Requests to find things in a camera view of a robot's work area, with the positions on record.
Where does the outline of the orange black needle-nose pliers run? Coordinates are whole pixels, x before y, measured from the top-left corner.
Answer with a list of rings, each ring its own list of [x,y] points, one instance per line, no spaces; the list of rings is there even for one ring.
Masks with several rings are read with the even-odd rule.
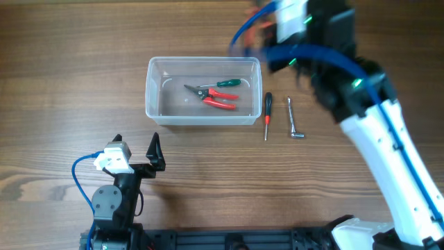
[[[243,46],[252,49],[256,45],[257,33],[273,25],[268,13],[252,24],[243,34]]]

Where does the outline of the green handled screwdriver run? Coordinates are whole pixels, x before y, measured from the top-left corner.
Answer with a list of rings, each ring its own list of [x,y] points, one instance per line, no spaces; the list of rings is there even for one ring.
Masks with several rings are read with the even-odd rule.
[[[228,88],[228,87],[234,87],[241,84],[240,79],[230,79],[226,81],[219,81],[214,84],[209,85],[199,85],[198,88],[212,88],[212,87],[218,87],[218,88]]]

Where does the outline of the black red screwdriver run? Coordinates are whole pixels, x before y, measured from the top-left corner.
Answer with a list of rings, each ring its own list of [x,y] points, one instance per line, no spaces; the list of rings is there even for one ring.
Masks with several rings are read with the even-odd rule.
[[[272,109],[272,93],[271,92],[267,92],[265,94],[265,98],[264,98],[264,104],[265,104],[265,131],[264,131],[264,140],[267,141],[267,137],[268,137],[268,126],[270,124],[270,120],[271,120],[271,109]]]

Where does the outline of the clear plastic container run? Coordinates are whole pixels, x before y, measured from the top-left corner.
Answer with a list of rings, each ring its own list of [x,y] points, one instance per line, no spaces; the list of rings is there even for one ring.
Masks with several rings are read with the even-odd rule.
[[[254,57],[153,57],[146,115],[159,125],[252,125],[262,113],[262,71]]]

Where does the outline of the red handled snips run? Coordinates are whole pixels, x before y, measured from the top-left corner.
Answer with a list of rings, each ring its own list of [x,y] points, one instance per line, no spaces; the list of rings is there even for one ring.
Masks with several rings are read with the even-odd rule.
[[[184,87],[193,92],[203,103],[209,106],[224,110],[235,110],[237,108],[235,104],[220,102],[219,99],[237,100],[239,98],[238,95],[221,93],[214,88],[200,89],[190,85],[184,85]]]

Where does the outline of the silver L-shaped socket wrench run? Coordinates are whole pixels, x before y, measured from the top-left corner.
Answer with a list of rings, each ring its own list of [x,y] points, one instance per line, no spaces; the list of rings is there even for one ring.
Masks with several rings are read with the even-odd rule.
[[[292,105],[291,105],[292,102],[291,102],[291,97],[290,96],[287,97],[287,102],[288,102],[288,109],[289,109],[289,119],[290,119],[290,122],[291,122],[290,136],[292,138],[304,138],[305,135],[303,133],[297,132],[297,130],[296,130],[296,124],[295,124],[294,117],[293,117],[293,109],[292,109]]]

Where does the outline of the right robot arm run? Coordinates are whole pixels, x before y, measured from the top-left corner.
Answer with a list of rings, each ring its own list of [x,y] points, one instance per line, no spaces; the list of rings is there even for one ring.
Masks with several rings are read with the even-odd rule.
[[[344,1],[272,1],[264,42],[271,71],[306,70],[318,102],[352,141],[390,210],[390,224],[337,221],[340,249],[442,249],[443,195],[414,146],[385,71],[357,55],[355,11]]]

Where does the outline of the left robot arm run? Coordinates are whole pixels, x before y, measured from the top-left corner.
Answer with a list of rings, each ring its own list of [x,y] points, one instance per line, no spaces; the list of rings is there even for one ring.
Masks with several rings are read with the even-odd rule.
[[[146,152],[148,163],[133,163],[126,142],[120,134],[109,142],[94,161],[98,170],[110,175],[114,182],[101,186],[92,197],[94,220],[86,239],[86,249],[154,249],[155,242],[134,219],[141,215],[137,204],[144,206],[141,183],[155,178],[166,167],[160,137],[153,134]]]

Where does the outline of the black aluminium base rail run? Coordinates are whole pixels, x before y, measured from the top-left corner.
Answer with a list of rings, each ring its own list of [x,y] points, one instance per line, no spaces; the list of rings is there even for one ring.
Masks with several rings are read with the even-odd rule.
[[[174,231],[147,230],[140,236],[95,235],[87,243],[88,233],[80,235],[79,248],[86,249],[157,249],[224,250],[225,242],[240,235],[249,249],[322,250],[337,249],[330,234],[322,227],[282,230]]]

